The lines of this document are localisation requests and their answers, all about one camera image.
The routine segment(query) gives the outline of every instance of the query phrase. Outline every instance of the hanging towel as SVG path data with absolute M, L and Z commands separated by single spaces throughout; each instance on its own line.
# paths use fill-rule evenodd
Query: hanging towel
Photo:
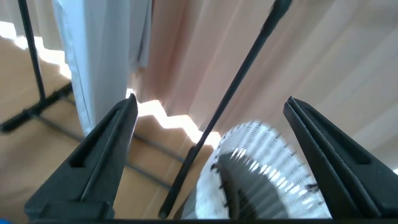
M 131 73 L 146 67 L 151 0 L 53 0 L 85 136 L 125 99 Z

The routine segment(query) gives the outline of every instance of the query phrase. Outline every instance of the wooden floor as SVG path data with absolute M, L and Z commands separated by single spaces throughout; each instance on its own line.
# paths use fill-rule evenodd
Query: wooden floor
M 41 61 L 46 94 L 69 80 L 59 74 L 58 65 Z M 0 39 L 0 120 L 4 121 L 39 99 L 29 52 L 11 40 Z M 60 101 L 43 113 L 48 119 L 77 134 L 81 129 L 76 108 Z M 183 129 L 163 129 L 153 116 L 139 118 L 136 132 L 185 157 L 193 144 Z M 26 200 L 76 148 L 78 143 L 63 134 L 29 121 L 14 132 L 0 136 L 0 219 L 25 223 Z M 178 196 L 172 214 L 195 185 L 198 175 L 212 152 L 205 146 L 199 153 Z M 172 183 L 180 163 L 161 152 L 133 140 L 129 161 Z M 140 174 L 124 169 L 114 202 L 116 218 L 157 218 L 167 191 Z

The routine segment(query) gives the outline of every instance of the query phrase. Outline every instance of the sunlight on floor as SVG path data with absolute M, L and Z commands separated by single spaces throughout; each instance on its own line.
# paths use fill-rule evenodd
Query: sunlight on floor
M 11 39 L 21 49 L 25 50 L 28 48 L 26 38 L 23 36 L 17 36 L 15 27 L 10 22 L 0 21 L 0 36 L 6 39 Z M 43 45 L 43 38 L 34 37 L 37 53 L 39 57 L 48 63 L 58 65 L 60 67 L 60 74 L 64 77 L 71 79 L 71 72 L 68 65 L 65 63 L 65 53 L 61 50 L 49 50 Z M 127 89 L 126 97 L 134 90 Z M 159 124 L 165 128 L 182 128 L 190 137 L 193 142 L 198 142 L 202 132 L 199 131 L 198 126 L 192 121 L 188 115 L 178 115 L 168 117 L 165 110 L 158 100 L 152 100 L 145 103 L 139 103 L 139 116 L 154 116 Z M 208 136 L 206 143 L 213 146 L 215 149 L 220 141 L 221 137 L 217 132 L 211 132 Z

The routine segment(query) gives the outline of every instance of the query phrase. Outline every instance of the black metal pole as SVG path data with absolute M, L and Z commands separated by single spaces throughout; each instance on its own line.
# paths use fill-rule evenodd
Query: black metal pole
M 22 22 L 24 24 L 27 45 L 29 46 L 30 59 L 32 59 L 33 71 L 36 76 L 37 89 L 39 90 L 40 102 L 45 101 L 45 92 L 43 80 L 40 72 L 39 58 L 37 57 L 37 49 L 35 46 L 35 39 L 30 23 L 29 10 L 27 8 L 26 0 L 18 0 L 19 10 L 21 12 Z
M 272 6 L 272 10 L 268 15 L 260 34 L 258 35 L 256 41 L 254 42 L 253 46 L 251 47 L 248 55 L 244 59 L 241 67 L 239 68 L 235 78 L 233 79 L 232 83 L 230 84 L 227 92 L 225 93 L 223 99 L 221 100 L 220 104 L 217 107 L 216 112 L 214 113 L 212 119 L 210 120 L 208 126 L 206 127 L 205 131 L 203 132 L 202 137 L 198 141 L 196 146 L 191 147 L 187 158 L 185 159 L 185 163 L 182 165 L 180 171 L 177 174 L 177 177 L 174 180 L 173 186 L 169 191 L 162 207 L 159 211 L 159 218 L 166 218 L 168 217 L 175 200 L 177 199 L 178 194 L 180 193 L 182 184 L 188 174 L 189 168 L 192 165 L 192 162 L 195 160 L 196 156 L 198 155 L 201 147 L 204 145 L 206 138 L 210 134 L 211 130 L 214 128 L 215 124 L 217 123 L 218 119 L 222 115 L 223 111 L 227 107 L 229 101 L 232 99 L 236 89 L 238 89 L 239 84 L 242 82 L 244 76 L 247 74 L 250 66 L 252 65 L 254 59 L 256 59 L 257 54 L 260 52 L 262 46 L 266 42 L 267 38 L 270 36 L 272 31 L 275 29 L 279 20 L 284 16 L 284 14 L 289 9 L 292 0 L 276 0 Z

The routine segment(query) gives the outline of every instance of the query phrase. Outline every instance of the beige curtain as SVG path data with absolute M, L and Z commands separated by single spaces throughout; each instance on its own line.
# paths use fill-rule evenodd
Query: beige curtain
M 273 0 L 155 1 L 149 66 L 132 87 L 169 115 L 202 129 L 248 53 Z M 51 0 L 29 0 L 35 35 L 61 49 Z M 0 21 L 23 34 L 17 1 L 0 0 Z M 398 1 L 295 0 L 216 126 L 260 119 L 293 147 L 282 108 L 293 95 L 398 168 Z

